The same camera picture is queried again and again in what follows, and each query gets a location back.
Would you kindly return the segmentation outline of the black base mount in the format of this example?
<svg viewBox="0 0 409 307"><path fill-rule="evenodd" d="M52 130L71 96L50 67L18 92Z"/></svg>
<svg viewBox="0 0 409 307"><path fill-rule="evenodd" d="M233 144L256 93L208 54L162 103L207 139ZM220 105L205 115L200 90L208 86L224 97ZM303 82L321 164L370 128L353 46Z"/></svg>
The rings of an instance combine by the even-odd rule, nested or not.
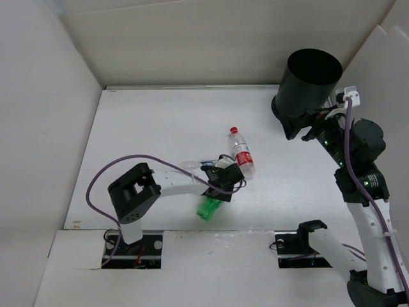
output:
<svg viewBox="0 0 409 307"><path fill-rule="evenodd" d="M160 269L162 264L163 232L143 231L143 238L133 244L126 244L118 232L109 229L104 233L104 249L101 261L103 269Z"/></svg>
<svg viewBox="0 0 409 307"><path fill-rule="evenodd" d="M280 269L331 268L328 261L309 245L308 235L315 230L327 229L320 220L300 223L296 230L275 230L269 246L277 253Z"/></svg>

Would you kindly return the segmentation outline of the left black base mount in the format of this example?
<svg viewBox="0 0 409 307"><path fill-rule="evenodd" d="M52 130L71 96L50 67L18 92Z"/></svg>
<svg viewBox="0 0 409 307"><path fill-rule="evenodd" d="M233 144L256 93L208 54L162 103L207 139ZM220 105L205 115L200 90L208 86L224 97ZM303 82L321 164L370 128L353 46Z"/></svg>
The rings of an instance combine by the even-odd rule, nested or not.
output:
<svg viewBox="0 0 409 307"><path fill-rule="evenodd" d="M109 229L104 233L104 249L101 261L103 269L160 269L162 264L163 232L143 231L143 238L133 244L126 244L118 232Z"/></svg>

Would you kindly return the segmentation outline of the black cylindrical bin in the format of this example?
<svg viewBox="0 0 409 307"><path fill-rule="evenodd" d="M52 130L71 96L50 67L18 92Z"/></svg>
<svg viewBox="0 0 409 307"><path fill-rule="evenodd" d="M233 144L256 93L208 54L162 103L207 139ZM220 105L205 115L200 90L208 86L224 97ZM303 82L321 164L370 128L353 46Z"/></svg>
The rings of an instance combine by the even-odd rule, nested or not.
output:
<svg viewBox="0 0 409 307"><path fill-rule="evenodd" d="M298 118L307 110L321 108L343 74L341 63L319 49L300 49L286 64L275 109L279 116Z"/></svg>

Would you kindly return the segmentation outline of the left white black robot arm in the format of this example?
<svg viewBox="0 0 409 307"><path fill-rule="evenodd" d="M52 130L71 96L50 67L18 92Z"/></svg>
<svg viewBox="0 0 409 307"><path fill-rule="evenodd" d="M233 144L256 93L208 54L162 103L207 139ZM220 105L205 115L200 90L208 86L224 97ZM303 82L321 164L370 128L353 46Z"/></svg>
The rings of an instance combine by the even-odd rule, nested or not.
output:
<svg viewBox="0 0 409 307"><path fill-rule="evenodd" d="M229 202L244 179L237 164L201 166L195 172L155 171L145 162L137 164L108 187L121 227L120 246L131 254L142 248L140 220L159 198L194 194Z"/></svg>

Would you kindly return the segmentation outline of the green plastic bottle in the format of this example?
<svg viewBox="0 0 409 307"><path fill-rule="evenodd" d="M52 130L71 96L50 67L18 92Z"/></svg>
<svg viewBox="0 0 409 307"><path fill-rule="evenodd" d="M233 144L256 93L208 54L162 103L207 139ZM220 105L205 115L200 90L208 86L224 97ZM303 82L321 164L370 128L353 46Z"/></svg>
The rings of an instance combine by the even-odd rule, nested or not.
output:
<svg viewBox="0 0 409 307"><path fill-rule="evenodd" d="M222 200L217 200L215 198L206 197L202 204L198 206L196 214L204 221L209 221L212 219L214 213L223 204Z"/></svg>

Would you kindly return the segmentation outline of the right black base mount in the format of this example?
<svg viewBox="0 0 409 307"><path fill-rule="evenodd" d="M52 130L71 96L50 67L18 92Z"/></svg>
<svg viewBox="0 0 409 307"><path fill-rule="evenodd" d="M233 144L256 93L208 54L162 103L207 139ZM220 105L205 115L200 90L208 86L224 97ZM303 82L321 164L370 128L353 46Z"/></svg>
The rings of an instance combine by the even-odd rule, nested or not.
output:
<svg viewBox="0 0 409 307"><path fill-rule="evenodd" d="M280 269L331 268L328 261L309 245L308 235L315 230L327 229L320 220L300 223L296 230L275 230L269 246L277 253Z"/></svg>

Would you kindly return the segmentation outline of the clear bottle blue white label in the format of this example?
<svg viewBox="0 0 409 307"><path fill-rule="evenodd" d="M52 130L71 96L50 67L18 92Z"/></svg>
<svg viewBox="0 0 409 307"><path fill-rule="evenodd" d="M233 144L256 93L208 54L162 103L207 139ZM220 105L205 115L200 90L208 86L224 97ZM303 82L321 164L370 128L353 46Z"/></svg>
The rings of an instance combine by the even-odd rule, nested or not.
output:
<svg viewBox="0 0 409 307"><path fill-rule="evenodd" d="M185 161L181 167L186 171L194 171L202 166L217 166L218 160Z"/></svg>

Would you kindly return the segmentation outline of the clear bottle red label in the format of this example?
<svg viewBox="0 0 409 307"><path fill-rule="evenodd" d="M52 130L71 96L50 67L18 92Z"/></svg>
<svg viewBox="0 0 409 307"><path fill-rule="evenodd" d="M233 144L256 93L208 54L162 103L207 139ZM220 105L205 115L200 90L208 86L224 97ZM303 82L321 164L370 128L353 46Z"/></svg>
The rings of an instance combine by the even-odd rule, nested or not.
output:
<svg viewBox="0 0 409 307"><path fill-rule="evenodd" d="M237 127L230 128L228 141L231 156L237 162L244 177L247 179L254 178L256 172L254 161L252 159L248 144L245 138L239 133Z"/></svg>

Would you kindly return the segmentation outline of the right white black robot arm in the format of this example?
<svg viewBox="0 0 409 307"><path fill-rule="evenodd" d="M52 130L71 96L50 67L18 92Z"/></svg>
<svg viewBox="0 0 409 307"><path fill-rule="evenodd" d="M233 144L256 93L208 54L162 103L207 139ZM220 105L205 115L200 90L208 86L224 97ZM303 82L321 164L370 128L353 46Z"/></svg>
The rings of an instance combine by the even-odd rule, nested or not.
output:
<svg viewBox="0 0 409 307"><path fill-rule="evenodd" d="M382 129L370 120L353 121L333 109L283 119L288 138L308 128L304 141L317 140L336 162L336 184L356 224L362 249L337 240L316 219L296 230L279 231L274 246L282 268L325 264L346 283L355 306L407 306L408 271L390 220L389 190L375 161L385 150Z"/></svg>

